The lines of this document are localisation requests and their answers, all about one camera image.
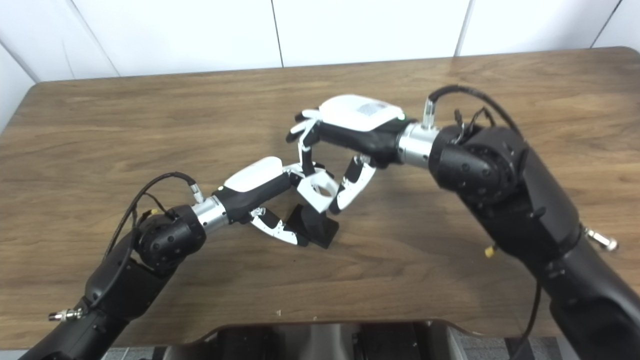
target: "white wall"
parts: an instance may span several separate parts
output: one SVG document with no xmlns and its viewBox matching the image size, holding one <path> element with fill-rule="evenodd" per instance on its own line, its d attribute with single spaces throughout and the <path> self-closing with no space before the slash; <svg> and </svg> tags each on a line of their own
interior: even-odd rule
<svg viewBox="0 0 640 360">
<path fill-rule="evenodd" d="M 595 47 L 629 46 L 640 51 L 640 0 L 624 0 L 598 37 Z"/>
<path fill-rule="evenodd" d="M 35 82 L 0 46 L 0 133 Z"/>
<path fill-rule="evenodd" d="M 515 53 L 590 47 L 617 4 L 0 0 L 0 45 L 36 82 Z M 596 45 L 639 48 L 638 13 L 640 0 L 624 0 Z M 23 72 L 6 70 L 16 66 L 8 63 L 0 83 L 11 99 L 1 100 L 14 103 L 28 81 Z M 11 107 L 3 107 L 0 124 L 5 109 Z"/>
<path fill-rule="evenodd" d="M 279 67 L 268 0 L 75 0 L 122 76 Z"/>
<path fill-rule="evenodd" d="M 591 47 L 618 0 L 474 0 L 461 55 Z"/>
<path fill-rule="evenodd" d="M 70 0 L 0 0 L 0 41 L 37 81 L 117 76 Z"/>
<path fill-rule="evenodd" d="M 273 0 L 284 66 L 453 56 L 468 0 Z"/>
</svg>

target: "cable connector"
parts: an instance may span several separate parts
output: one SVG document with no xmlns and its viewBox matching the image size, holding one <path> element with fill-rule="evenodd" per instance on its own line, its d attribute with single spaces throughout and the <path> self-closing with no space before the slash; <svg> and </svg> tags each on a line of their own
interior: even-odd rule
<svg viewBox="0 0 640 360">
<path fill-rule="evenodd" d="M 202 196 L 202 192 L 200 191 L 198 184 L 193 184 L 189 187 L 191 188 L 191 192 L 193 193 L 193 198 L 196 199 L 196 202 L 198 204 L 202 204 L 204 201 L 204 196 Z"/>
<path fill-rule="evenodd" d="M 65 322 L 69 320 L 77 320 L 84 316 L 84 309 L 79 307 L 77 309 L 67 309 L 58 311 L 57 313 L 49 314 L 50 322 Z"/>
<path fill-rule="evenodd" d="M 606 236 L 591 230 L 588 227 L 584 228 L 584 234 L 588 240 L 597 243 L 600 248 L 606 251 L 614 251 L 618 249 L 618 242 L 614 238 L 607 238 Z"/>
<path fill-rule="evenodd" d="M 435 121 L 436 104 L 427 98 L 424 103 L 424 114 L 422 115 L 422 128 L 431 129 Z"/>
</svg>

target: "wood grain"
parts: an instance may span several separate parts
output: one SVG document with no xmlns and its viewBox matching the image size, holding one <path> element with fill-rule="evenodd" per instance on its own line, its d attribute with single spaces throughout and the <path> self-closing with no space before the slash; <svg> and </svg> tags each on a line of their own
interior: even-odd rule
<svg viewBox="0 0 640 360">
<path fill-rule="evenodd" d="M 583 221 L 619 239 L 621 251 L 603 257 L 640 290 L 640 57 L 629 49 L 41 83 L 0 137 L 0 348 L 35 344 L 54 327 L 46 314 L 76 303 L 154 176 L 180 170 L 209 192 L 263 156 L 295 162 L 284 136 L 304 108 L 355 93 L 419 115 L 425 96 L 451 83 L 510 111 Z M 440 124 L 455 107 L 479 107 L 457 95 L 441 104 Z M 336 174 L 351 156 L 329 145 L 315 154 Z M 153 193 L 191 202 L 177 181 Z M 298 201 L 291 192 L 269 206 L 284 217 Z M 531 276 L 504 255 L 484 258 L 487 235 L 427 172 L 378 172 L 336 219 L 328 250 L 223 228 L 117 345 L 185 343 L 248 323 L 439 318 L 490 336 L 524 329 Z M 537 335 L 558 333 L 547 305 Z"/>
</svg>

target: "silver metal connector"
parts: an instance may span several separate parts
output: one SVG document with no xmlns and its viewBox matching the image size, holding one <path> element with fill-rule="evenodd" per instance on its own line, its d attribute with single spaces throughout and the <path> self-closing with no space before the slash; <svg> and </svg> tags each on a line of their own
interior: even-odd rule
<svg viewBox="0 0 640 360">
<path fill-rule="evenodd" d="M 206 198 L 199 204 L 195 204 L 191 209 L 196 213 L 198 221 L 202 224 L 207 234 L 211 234 L 229 223 L 227 210 L 215 195 Z"/>
<path fill-rule="evenodd" d="M 606 251 L 614 251 L 618 249 L 618 242 L 614 238 L 607 238 L 588 227 L 584 228 L 584 234 L 587 236 L 587 239 L 595 241 L 602 249 Z"/>
<path fill-rule="evenodd" d="M 266 212 L 267 212 L 267 209 L 265 208 L 255 208 L 249 213 L 249 215 L 251 215 L 252 218 L 261 217 Z"/>
<path fill-rule="evenodd" d="M 196 199 L 196 203 L 202 204 L 202 202 L 204 201 L 204 196 L 202 196 L 202 192 L 200 191 L 198 184 L 193 184 L 190 186 L 190 188 L 191 192 L 193 192 L 193 198 Z"/>
<path fill-rule="evenodd" d="M 437 127 L 428 129 L 418 123 L 409 124 L 398 139 L 397 151 L 400 162 L 429 168 L 431 148 L 439 132 Z"/>
<path fill-rule="evenodd" d="M 84 316 L 84 309 L 79 307 L 77 309 L 67 309 L 58 311 L 57 313 L 49 314 L 50 322 L 65 322 L 69 320 L 77 320 Z"/>
<path fill-rule="evenodd" d="M 356 164 L 358 165 L 363 165 L 363 164 L 367 164 L 370 165 L 371 164 L 371 157 L 369 155 L 365 155 L 365 154 L 358 154 L 354 157 Z"/>
<path fill-rule="evenodd" d="M 436 115 L 436 104 L 429 100 L 424 103 L 424 114 L 422 115 L 422 127 L 424 129 L 431 129 L 433 127 L 433 123 L 435 121 Z"/>
</svg>

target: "yellow tip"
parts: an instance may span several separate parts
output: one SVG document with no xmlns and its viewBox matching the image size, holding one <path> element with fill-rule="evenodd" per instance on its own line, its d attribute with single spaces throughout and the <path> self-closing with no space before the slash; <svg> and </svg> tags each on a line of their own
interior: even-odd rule
<svg viewBox="0 0 640 360">
<path fill-rule="evenodd" d="M 484 250 L 484 256 L 486 256 L 488 259 L 491 259 L 493 255 L 495 255 L 495 249 L 493 248 L 493 246 L 489 246 Z"/>
</svg>

